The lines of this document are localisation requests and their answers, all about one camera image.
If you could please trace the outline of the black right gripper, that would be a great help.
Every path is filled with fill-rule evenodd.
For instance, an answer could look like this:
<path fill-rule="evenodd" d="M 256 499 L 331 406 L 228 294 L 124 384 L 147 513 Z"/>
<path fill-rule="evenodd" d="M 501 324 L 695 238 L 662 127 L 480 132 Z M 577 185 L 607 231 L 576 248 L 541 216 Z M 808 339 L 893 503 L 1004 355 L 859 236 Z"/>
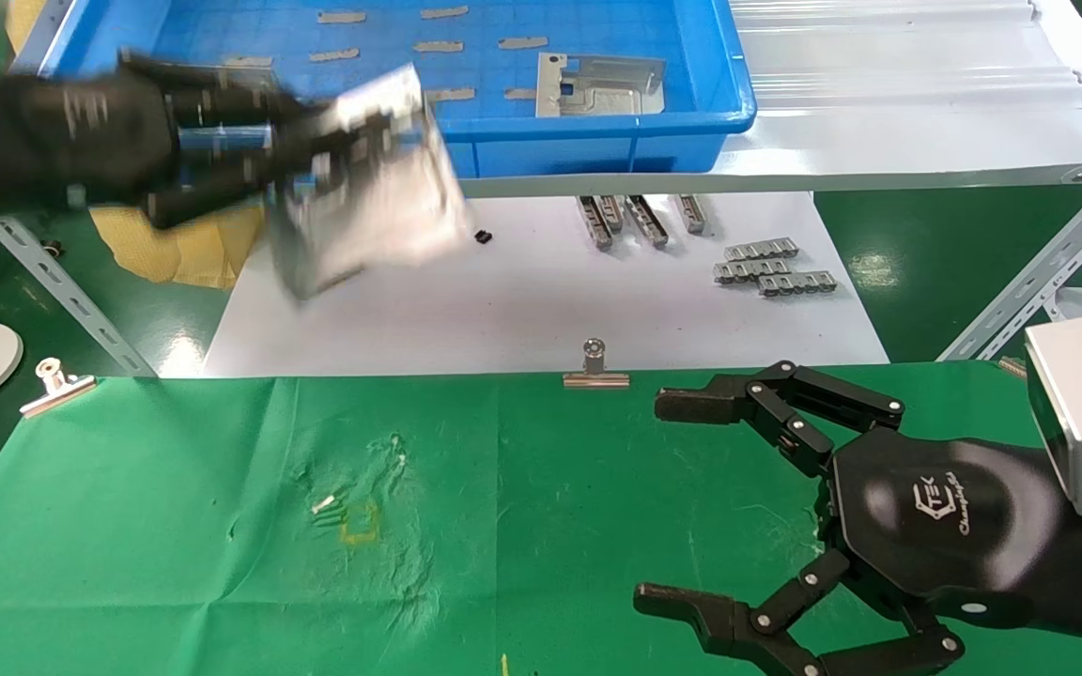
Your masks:
<path fill-rule="evenodd" d="M 836 452 L 808 415 L 863 436 Z M 910 438 L 889 430 L 901 426 L 898 399 L 790 361 L 658 390 L 656 416 L 745 423 L 807 478 L 830 478 L 849 556 L 826 549 L 757 607 L 639 583 L 635 610 L 691 626 L 705 653 L 765 675 L 937 675 L 966 646 L 936 615 L 995 628 L 1068 626 L 1069 595 L 1051 555 L 1070 508 L 1039 450 Z M 820 655 L 800 646 L 791 629 L 845 580 L 878 612 L 898 617 L 905 637 Z"/>

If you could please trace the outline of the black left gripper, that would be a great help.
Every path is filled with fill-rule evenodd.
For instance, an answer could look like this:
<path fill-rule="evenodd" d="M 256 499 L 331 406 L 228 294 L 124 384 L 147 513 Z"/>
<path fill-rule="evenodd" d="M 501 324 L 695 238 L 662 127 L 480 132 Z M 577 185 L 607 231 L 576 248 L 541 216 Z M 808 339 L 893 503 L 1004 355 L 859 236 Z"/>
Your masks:
<path fill-rule="evenodd" d="M 410 132 L 410 111 L 386 102 L 344 110 L 340 100 L 302 100 L 269 71 L 201 66 L 120 53 L 120 71 L 94 80 L 26 78 L 19 93 L 26 137 L 60 187 L 78 187 L 89 204 L 134 204 L 159 230 L 240 204 L 308 173 L 325 188 L 372 178 Z M 208 168 L 184 187 L 179 133 L 207 128 L 270 127 L 289 134 L 270 149 Z"/>

